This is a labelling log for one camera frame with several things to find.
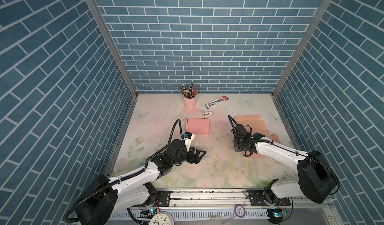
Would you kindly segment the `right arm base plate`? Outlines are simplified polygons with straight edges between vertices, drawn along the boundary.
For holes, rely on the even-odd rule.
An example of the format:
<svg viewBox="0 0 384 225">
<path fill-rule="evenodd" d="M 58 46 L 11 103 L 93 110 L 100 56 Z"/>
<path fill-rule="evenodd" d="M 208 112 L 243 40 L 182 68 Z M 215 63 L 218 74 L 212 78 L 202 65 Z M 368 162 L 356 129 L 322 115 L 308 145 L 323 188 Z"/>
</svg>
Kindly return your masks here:
<svg viewBox="0 0 384 225">
<path fill-rule="evenodd" d="M 289 198 L 279 199 L 271 191 L 266 190 L 246 190 L 245 195 L 250 199 L 252 207 L 260 206 L 283 206 L 291 205 Z"/>
</svg>

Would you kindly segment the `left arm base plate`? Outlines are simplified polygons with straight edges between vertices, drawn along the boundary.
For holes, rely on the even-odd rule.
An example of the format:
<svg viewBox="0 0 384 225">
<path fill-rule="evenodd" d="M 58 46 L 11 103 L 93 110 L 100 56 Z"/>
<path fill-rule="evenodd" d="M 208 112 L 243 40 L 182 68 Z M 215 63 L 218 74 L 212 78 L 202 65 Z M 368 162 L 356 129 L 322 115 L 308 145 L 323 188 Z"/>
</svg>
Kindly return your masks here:
<svg viewBox="0 0 384 225">
<path fill-rule="evenodd" d="M 142 204 L 134 207 L 169 207 L 171 191 L 157 191 L 157 194 L 150 194 L 149 198 Z"/>
</svg>

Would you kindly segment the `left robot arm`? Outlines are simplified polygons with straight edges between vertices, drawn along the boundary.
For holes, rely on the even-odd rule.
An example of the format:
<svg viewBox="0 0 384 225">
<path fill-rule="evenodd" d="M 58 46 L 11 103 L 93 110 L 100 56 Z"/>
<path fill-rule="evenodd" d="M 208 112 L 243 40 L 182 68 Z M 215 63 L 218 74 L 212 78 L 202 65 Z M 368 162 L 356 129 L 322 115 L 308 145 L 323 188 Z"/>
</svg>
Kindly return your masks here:
<svg viewBox="0 0 384 225">
<path fill-rule="evenodd" d="M 157 190 L 152 182 L 168 174 L 183 162 L 198 164 L 206 151 L 186 148 L 182 140 L 173 140 L 146 159 L 145 165 L 125 175 L 94 179 L 73 206 L 64 214 L 63 222 L 103 225 L 110 216 L 133 206 L 152 205 Z"/>
</svg>

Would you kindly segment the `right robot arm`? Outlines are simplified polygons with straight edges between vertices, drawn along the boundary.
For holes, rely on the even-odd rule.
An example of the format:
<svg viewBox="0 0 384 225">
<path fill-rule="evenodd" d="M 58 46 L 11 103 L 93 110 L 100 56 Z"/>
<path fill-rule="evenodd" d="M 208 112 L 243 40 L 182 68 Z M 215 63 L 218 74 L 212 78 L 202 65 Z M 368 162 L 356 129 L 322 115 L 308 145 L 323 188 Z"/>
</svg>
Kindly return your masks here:
<svg viewBox="0 0 384 225">
<path fill-rule="evenodd" d="M 321 204 L 329 195 L 340 189 L 340 180 L 329 167 L 324 156 L 318 151 L 304 152 L 281 145 L 262 134 L 247 131 L 242 124 L 231 124 L 236 152 L 244 152 L 245 157 L 260 154 L 270 157 L 294 171 L 293 179 L 274 179 L 264 189 L 263 196 L 269 205 L 278 199 L 307 197 Z"/>
</svg>

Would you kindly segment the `pink paper box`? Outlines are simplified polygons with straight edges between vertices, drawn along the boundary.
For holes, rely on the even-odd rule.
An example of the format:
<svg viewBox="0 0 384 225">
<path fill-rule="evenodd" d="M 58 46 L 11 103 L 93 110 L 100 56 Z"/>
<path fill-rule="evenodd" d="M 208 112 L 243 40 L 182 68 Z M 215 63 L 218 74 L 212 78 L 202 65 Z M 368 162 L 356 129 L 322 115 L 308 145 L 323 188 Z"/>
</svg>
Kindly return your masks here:
<svg viewBox="0 0 384 225">
<path fill-rule="evenodd" d="M 194 135 L 208 135 L 209 119 L 188 118 L 186 131 Z"/>
</svg>

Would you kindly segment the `peach paper box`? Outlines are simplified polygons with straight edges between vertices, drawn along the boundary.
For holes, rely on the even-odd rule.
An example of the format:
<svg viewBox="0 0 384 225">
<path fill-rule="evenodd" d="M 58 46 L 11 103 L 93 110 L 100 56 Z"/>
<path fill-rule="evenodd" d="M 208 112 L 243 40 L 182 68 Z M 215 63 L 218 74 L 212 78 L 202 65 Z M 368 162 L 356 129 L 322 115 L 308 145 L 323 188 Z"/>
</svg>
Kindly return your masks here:
<svg viewBox="0 0 384 225">
<path fill-rule="evenodd" d="M 246 130 L 252 135 L 256 134 L 257 140 L 266 140 L 268 138 L 276 143 L 280 143 L 279 137 L 276 134 L 272 134 L 269 130 L 267 130 L 266 125 L 261 120 L 260 115 L 237 116 L 235 118 L 228 115 L 228 118 L 232 129 L 233 126 L 242 124 L 246 128 Z"/>
</svg>

